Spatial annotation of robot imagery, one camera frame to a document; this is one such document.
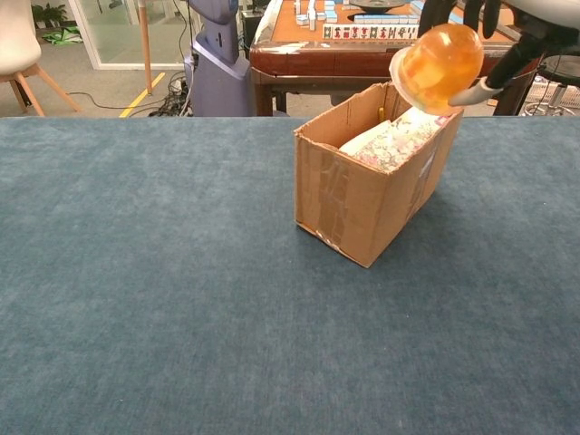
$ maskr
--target glass door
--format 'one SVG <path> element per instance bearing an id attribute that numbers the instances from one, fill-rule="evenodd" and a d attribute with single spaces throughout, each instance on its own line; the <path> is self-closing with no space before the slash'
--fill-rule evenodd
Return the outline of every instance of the glass door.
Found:
<path id="1" fill-rule="evenodd" d="M 142 67 L 139 7 L 137 0 L 70 0 L 93 67 Z M 198 14 L 184 0 L 146 0 L 152 67 L 183 67 L 189 54 L 191 32 L 200 30 Z"/>

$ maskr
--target orange plastic container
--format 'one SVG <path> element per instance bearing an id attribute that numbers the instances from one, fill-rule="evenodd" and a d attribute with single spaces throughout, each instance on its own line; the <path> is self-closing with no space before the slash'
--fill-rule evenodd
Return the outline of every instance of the orange plastic container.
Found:
<path id="1" fill-rule="evenodd" d="M 448 101 L 476 81 L 483 58 L 483 44 L 471 28 L 441 24 L 412 47 L 395 54 L 391 78 L 409 104 L 433 115 L 447 116 L 461 111 L 460 107 L 450 107 Z"/>

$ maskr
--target cardboard box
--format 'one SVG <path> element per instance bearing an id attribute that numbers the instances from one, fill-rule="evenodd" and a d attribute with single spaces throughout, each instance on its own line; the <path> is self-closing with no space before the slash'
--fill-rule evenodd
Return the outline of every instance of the cardboard box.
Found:
<path id="1" fill-rule="evenodd" d="M 409 108 L 394 86 L 374 84 L 295 130 L 296 223 L 364 267 L 437 187 L 463 112 L 390 174 L 339 149 L 381 115 L 394 121 Z"/>

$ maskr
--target white wall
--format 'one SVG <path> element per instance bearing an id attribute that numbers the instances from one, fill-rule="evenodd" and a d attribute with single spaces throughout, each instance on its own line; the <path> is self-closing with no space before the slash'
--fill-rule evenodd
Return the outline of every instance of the white wall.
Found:
<path id="1" fill-rule="evenodd" d="M 56 7 L 59 5 L 66 6 L 66 17 L 68 20 L 74 20 L 73 10 L 71 9 L 71 5 L 69 5 L 69 0 L 32 0 L 31 3 L 33 5 L 40 5 L 42 7 L 46 7 L 46 4 L 49 3 L 52 7 Z"/>

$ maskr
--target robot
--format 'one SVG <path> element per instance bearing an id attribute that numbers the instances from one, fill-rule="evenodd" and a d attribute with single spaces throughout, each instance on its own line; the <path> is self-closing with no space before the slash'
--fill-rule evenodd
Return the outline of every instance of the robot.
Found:
<path id="1" fill-rule="evenodd" d="M 447 23 L 457 0 L 425 0 L 418 35 Z M 489 38 L 498 26 L 501 0 L 466 0 L 463 23 L 477 31 L 483 12 L 483 35 Z M 453 96 L 451 106 L 484 102 L 501 92 L 509 81 L 535 59 L 580 44 L 580 0 L 503 0 L 514 13 L 521 37 L 498 62 L 488 77 Z"/>
<path id="2" fill-rule="evenodd" d="M 239 55 L 237 0 L 188 0 L 188 4 L 204 24 L 191 47 L 194 116 L 255 116 L 249 61 Z"/>

